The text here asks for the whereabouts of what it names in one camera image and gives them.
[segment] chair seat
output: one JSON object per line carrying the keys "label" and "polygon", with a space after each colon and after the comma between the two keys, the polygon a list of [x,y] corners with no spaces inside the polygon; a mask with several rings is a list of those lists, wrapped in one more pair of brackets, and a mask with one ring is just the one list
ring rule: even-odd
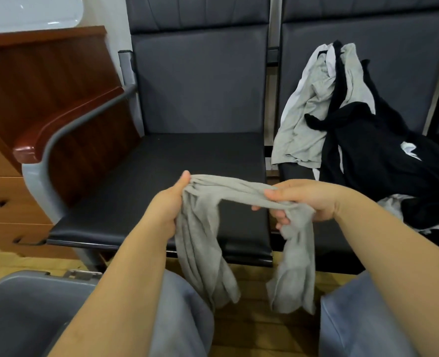
{"label": "chair seat", "polygon": [[[263,136],[259,133],[145,136],[94,194],[82,199],[52,228],[48,243],[118,248],[155,194],[172,186],[183,170],[265,183]],[[219,210],[218,241],[227,260],[234,260],[235,256],[253,261],[271,260],[266,210],[252,212],[250,206],[229,201],[222,201]],[[174,248],[171,239],[168,249]]]}
{"label": "chair seat", "polygon": [[[312,169],[296,163],[279,164],[281,180],[314,179]],[[359,274],[363,265],[335,220],[314,223],[316,269],[322,272]]]}

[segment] black leather seat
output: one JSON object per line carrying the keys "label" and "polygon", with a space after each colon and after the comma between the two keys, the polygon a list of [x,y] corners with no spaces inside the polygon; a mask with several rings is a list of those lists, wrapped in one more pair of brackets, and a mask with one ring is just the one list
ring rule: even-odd
{"label": "black leather seat", "polygon": [[[276,127],[316,47],[355,43],[371,59],[380,95],[414,131],[422,131],[439,72],[439,0],[283,0]],[[279,165],[282,180],[313,179],[310,169]],[[314,225],[316,268],[363,270],[335,221]]]}
{"label": "black leather seat", "polygon": [[[156,134],[141,144],[80,201],[50,232],[50,241],[118,248],[138,223],[155,194],[173,185],[185,169],[265,182],[259,134]],[[220,204],[219,243],[229,260],[270,258],[267,211],[246,205]],[[168,245],[175,250],[173,240]]]}
{"label": "black leather seat", "polygon": [[[50,244],[117,249],[185,169],[266,182],[270,0],[126,1],[146,135],[56,224]],[[219,243],[228,262],[271,266],[267,211],[222,202]]]}

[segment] gray plastic bin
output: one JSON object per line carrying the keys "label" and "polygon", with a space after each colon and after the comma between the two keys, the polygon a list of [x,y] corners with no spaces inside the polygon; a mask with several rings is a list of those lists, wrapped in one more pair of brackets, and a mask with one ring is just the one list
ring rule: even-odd
{"label": "gray plastic bin", "polygon": [[0,357],[47,356],[98,280],[21,271],[0,280]]}

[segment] forearm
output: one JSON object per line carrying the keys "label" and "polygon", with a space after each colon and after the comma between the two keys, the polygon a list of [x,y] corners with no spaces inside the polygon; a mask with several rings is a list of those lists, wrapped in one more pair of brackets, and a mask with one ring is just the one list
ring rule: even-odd
{"label": "forearm", "polygon": [[166,243],[140,222],[62,334],[50,357],[147,356]]}
{"label": "forearm", "polygon": [[439,356],[439,248],[365,196],[347,193],[336,214],[345,238],[419,352]]}

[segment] hand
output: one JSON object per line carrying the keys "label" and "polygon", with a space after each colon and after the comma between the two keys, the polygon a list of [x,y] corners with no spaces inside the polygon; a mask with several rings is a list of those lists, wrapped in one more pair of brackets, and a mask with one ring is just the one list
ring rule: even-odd
{"label": "hand", "polygon": [[[329,220],[336,216],[340,203],[351,189],[309,179],[290,179],[274,185],[277,190],[265,189],[264,195],[273,201],[293,201],[306,203],[316,210],[314,221]],[[278,221],[276,228],[289,224],[284,210],[271,209],[270,213]]]}
{"label": "hand", "polygon": [[185,170],[174,186],[159,192],[150,202],[138,227],[147,228],[154,238],[162,238],[165,242],[173,237],[175,218],[181,208],[181,194],[190,179],[190,173]]}

